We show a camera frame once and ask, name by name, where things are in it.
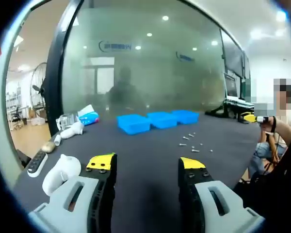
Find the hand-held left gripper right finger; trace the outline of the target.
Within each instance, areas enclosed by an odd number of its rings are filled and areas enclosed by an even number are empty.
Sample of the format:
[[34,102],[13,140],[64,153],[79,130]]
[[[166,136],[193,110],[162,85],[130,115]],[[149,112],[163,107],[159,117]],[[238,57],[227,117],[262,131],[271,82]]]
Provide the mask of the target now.
[[184,233],[261,233],[265,218],[232,189],[214,180],[198,160],[180,157],[178,187]]

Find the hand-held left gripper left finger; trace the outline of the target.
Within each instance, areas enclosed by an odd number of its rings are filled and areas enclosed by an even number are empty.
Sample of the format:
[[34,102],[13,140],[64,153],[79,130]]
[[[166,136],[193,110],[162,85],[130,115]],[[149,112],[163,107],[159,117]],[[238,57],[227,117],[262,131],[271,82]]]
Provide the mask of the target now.
[[44,233],[111,232],[116,174],[116,153],[94,156],[85,165],[61,154],[42,183],[49,202],[31,211],[30,219]]

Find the person's right hand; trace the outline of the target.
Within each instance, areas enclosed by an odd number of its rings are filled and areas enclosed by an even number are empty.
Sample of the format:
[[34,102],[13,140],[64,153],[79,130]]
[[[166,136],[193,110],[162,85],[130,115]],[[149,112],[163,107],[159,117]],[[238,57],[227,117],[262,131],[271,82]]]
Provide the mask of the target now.
[[259,125],[260,125],[260,127],[261,127],[261,129],[263,131],[269,132],[269,133],[275,133],[276,123],[277,123],[276,117],[275,116],[270,116],[268,123],[259,124]]

